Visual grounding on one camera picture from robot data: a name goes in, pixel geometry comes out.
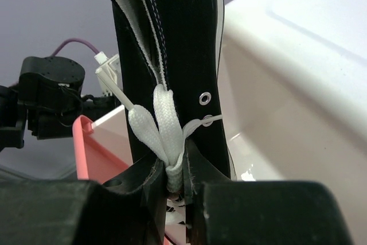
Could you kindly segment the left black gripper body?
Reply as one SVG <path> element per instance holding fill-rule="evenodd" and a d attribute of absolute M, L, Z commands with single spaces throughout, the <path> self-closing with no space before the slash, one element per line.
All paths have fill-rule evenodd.
<path fill-rule="evenodd" d="M 82 95 L 84 79 L 71 59 L 27 57 L 18 83 L 1 87 L 1 149 L 23 148 L 26 129 L 37 139 L 71 137 L 80 115 L 97 120 L 118 106 L 114 96 Z"/>

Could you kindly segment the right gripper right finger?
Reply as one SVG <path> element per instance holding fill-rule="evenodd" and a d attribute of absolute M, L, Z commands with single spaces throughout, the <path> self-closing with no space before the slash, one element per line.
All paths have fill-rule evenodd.
<path fill-rule="evenodd" d="M 352 244 L 333 194 L 314 181 L 232 181 L 192 140 L 185 146 L 191 244 Z"/>

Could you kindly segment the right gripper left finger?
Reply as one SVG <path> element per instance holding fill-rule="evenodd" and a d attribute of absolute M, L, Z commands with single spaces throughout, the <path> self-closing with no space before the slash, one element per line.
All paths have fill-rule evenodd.
<path fill-rule="evenodd" d="M 162 244 L 164 164 L 148 154 L 99 184 L 29 180 L 1 184 L 2 244 Z"/>

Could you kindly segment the dark pink top drawer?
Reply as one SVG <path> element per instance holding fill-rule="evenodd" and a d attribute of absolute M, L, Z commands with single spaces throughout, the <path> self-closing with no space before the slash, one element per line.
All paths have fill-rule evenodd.
<path fill-rule="evenodd" d="M 78 179 L 88 184 L 74 244 L 169 244 L 166 173 L 149 153 L 133 162 L 124 108 L 73 124 Z"/>

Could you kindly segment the black sneaker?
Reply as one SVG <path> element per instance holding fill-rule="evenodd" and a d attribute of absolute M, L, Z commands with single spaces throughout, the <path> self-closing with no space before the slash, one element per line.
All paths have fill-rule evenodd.
<path fill-rule="evenodd" d="M 217 86 L 224 0 L 111 0 L 123 89 L 153 110 L 153 89 L 173 93 L 174 120 L 221 114 Z"/>

